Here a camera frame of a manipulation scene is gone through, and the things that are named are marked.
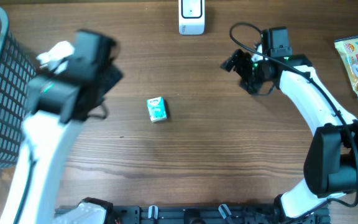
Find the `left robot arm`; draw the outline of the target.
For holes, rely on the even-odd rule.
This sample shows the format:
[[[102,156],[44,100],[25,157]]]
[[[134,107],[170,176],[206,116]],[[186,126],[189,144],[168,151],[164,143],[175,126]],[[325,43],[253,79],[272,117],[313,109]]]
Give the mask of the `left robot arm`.
[[[93,109],[123,77],[113,64],[116,40],[78,30],[37,56],[40,67],[28,84],[27,116],[0,223],[52,223],[66,159]]]

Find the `small teal white box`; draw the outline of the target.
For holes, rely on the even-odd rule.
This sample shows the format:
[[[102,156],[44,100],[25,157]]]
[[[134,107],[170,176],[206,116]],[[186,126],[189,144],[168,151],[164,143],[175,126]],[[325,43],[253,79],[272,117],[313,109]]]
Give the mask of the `small teal white box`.
[[[147,108],[151,122],[163,121],[168,118],[162,96],[147,100]]]

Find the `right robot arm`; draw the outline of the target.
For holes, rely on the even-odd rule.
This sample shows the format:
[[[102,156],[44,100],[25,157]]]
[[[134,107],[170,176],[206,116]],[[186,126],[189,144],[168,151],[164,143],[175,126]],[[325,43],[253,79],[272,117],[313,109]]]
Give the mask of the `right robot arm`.
[[[329,203],[358,205],[358,119],[345,110],[318,78],[310,60],[295,55],[288,29],[259,30],[255,47],[239,44],[221,64],[227,72],[240,76],[240,87],[260,95],[264,83],[280,90],[305,119],[313,139],[303,165],[303,179],[291,190],[278,195],[272,206],[275,223],[296,223],[316,216]]]

